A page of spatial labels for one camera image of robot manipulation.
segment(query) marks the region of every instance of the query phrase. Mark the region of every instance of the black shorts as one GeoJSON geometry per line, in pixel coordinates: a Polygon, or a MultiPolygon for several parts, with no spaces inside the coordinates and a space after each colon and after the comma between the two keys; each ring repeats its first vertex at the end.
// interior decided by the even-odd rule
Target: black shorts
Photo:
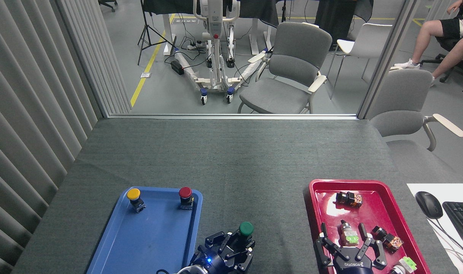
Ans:
{"type": "Polygon", "coordinates": [[[444,19],[440,20],[443,26],[443,37],[459,39],[460,37],[460,20],[459,19],[444,19]]]}

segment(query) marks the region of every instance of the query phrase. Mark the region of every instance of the office chair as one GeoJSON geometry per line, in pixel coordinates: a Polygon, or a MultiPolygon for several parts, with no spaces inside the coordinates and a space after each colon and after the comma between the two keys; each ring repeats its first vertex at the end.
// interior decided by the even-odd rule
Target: office chair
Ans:
{"type": "Polygon", "coordinates": [[[432,153],[436,139],[428,123],[440,122],[459,137],[463,137],[463,131],[439,114],[422,115],[421,109],[431,80],[431,73],[425,70],[399,69],[388,72],[366,119],[370,120],[382,137],[409,135],[424,128],[430,141],[427,149],[411,140],[387,142],[395,165],[407,177],[423,182],[463,182],[461,176],[432,153]]]}
{"type": "MultiPolygon", "coordinates": [[[[455,18],[463,18],[462,17],[463,15],[463,7],[461,6],[459,8],[459,11],[458,11],[458,14],[456,15],[455,18]]],[[[458,41],[460,40],[459,38],[444,38],[444,37],[436,37],[436,40],[438,41],[439,45],[447,50],[448,52],[451,51],[454,46],[456,45],[456,43],[458,43],[458,41]]],[[[421,66],[424,64],[424,63],[431,63],[431,64],[440,64],[444,57],[446,57],[445,54],[438,54],[434,59],[430,59],[430,60],[421,60],[419,62],[419,64],[421,64],[421,66]]],[[[441,77],[439,79],[439,81],[441,83],[444,83],[446,82],[447,78],[449,77],[449,75],[451,75],[451,73],[453,72],[454,68],[455,67],[458,67],[460,68],[461,70],[463,70],[463,60],[461,60],[456,66],[452,67],[451,69],[449,69],[446,73],[445,73],[445,76],[441,77]]]]}
{"type": "Polygon", "coordinates": [[[115,2],[115,6],[118,5],[118,2],[116,0],[98,0],[99,5],[109,7],[111,8],[111,12],[115,12],[115,8],[111,6],[110,4],[108,4],[108,2],[115,2]]]}
{"type": "Polygon", "coordinates": [[[240,92],[242,100],[238,113],[247,105],[258,113],[299,114],[312,113],[312,100],[318,88],[325,83],[320,68],[331,45],[331,35],[308,23],[284,22],[278,25],[273,54],[266,58],[259,54],[250,63],[263,61],[255,83],[240,92]],[[264,68],[275,76],[294,80],[308,91],[293,87],[274,78],[262,78],[264,68]]]}
{"type": "Polygon", "coordinates": [[[359,58],[368,58],[365,69],[361,75],[361,78],[363,79],[370,58],[379,58],[380,54],[382,54],[382,50],[385,46],[385,42],[387,41],[391,27],[392,25],[364,23],[355,41],[341,39],[336,41],[336,50],[334,52],[333,59],[331,60],[327,76],[329,76],[329,71],[333,66],[334,57],[337,55],[338,48],[340,48],[344,54],[341,54],[343,58],[341,59],[341,64],[339,65],[338,73],[336,74],[336,80],[334,81],[333,91],[331,92],[329,99],[333,98],[334,87],[336,87],[336,83],[338,82],[339,72],[341,71],[345,57],[354,56],[359,58]]]}

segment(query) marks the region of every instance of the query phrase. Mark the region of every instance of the person's leg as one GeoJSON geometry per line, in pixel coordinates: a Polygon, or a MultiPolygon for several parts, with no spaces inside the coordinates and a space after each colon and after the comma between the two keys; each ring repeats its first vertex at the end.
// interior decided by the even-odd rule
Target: person's leg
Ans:
{"type": "Polygon", "coordinates": [[[456,66],[463,59],[463,38],[446,55],[441,64],[434,70],[433,77],[438,78],[450,68],[456,66]]]}
{"type": "Polygon", "coordinates": [[[422,54],[428,48],[429,42],[431,41],[431,36],[437,37],[450,37],[450,36],[460,36],[460,27],[458,19],[446,19],[443,21],[433,20],[427,21],[421,26],[421,30],[417,35],[414,52],[412,53],[412,58],[405,63],[394,64],[396,67],[404,69],[419,69],[421,65],[419,60],[421,59],[422,54]]]}
{"type": "Polygon", "coordinates": [[[417,64],[421,60],[421,56],[428,48],[429,42],[431,41],[431,36],[443,37],[443,26],[441,25],[440,20],[432,20],[425,22],[417,40],[415,42],[414,53],[412,54],[412,63],[417,64]]]}

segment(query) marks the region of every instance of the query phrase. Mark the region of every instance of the green connector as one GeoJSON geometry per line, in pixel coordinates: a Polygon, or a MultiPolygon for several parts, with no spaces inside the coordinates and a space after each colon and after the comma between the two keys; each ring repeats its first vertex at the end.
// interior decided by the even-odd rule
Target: green connector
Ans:
{"type": "Polygon", "coordinates": [[[403,257],[402,259],[412,269],[412,271],[415,271],[417,269],[417,264],[414,263],[414,261],[410,257],[403,257]]]}
{"type": "Polygon", "coordinates": [[[346,236],[346,241],[350,244],[358,244],[358,236],[346,236]]]}

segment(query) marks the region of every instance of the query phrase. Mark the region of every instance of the blue tray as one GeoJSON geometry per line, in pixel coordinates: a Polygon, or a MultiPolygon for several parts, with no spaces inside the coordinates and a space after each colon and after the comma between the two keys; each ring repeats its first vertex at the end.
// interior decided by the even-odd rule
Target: blue tray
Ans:
{"type": "Polygon", "coordinates": [[[146,208],[136,213],[125,190],[99,241],[87,274],[177,273],[194,253],[202,194],[193,190],[193,210],[181,210],[179,189],[136,187],[146,208]]]}

